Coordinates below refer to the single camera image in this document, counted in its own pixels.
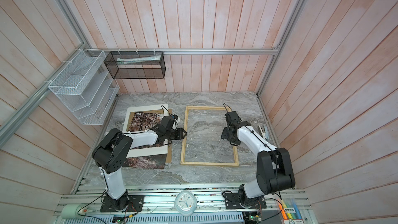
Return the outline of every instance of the gray marble table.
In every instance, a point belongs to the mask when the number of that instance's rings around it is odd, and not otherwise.
[[[122,130],[128,107],[167,103],[173,114],[181,120],[183,127],[185,107],[222,106],[228,104],[237,111],[242,120],[250,122],[255,129],[265,125],[254,92],[201,92],[201,93],[134,93],[121,94],[107,127]],[[189,111],[186,161],[233,162],[232,146],[220,138],[226,126],[225,111]],[[153,185],[177,183],[246,183],[256,177],[256,158],[242,143],[238,146],[239,167],[183,166],[180,165],[182,140],[172,143],[172,162],[164,169],[142,169],[123,167],[125,185]],[[95,164],[86,175],[86,186],[105,186],[103,177]]]

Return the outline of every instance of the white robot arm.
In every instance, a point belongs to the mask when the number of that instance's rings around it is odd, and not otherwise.
[[[160,124],[141,132],[122,132],[112,129],[94,149],[94,158],[101,175],[104,176],[107,194],[105,201],[111,202],[115,211],[125,211],[129,201],[126,187],[123,184],[121,167],[126,161],[130,149],[161,144],[165,140],[183,139],[187,133],[183,128],[176,128],[176,116],[165,116]]]
[[[251,206],[258,200],[257,197],[295,186],[289,152],[285,148],[277,148],[268,143],[249,122],[242,121],[235,111],[227,112],[225,119],[227,127],[221,138],[235,146],[244,142],[257,158],[256,179],[242,184],[239,189],[241,204]]]

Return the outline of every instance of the label sticker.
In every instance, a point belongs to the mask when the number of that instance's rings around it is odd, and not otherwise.
[[[303,220],[284,220],[283,224],[304,224]]]
[[[295,213],[296,210],[295,208],[283,208],[285,210],[286,213]]]

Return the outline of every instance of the black mesh basket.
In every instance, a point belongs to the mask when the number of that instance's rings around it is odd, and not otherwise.
[[[104,63],[114,79],[163,79],[166,72],[163,52],[111,51]]]

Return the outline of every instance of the clock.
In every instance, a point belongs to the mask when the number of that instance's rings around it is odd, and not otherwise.
[[[196,209],[197,200],[194,194],[187,190],[181,191],[174,201],[174,207],[183,216],[190,216]]]

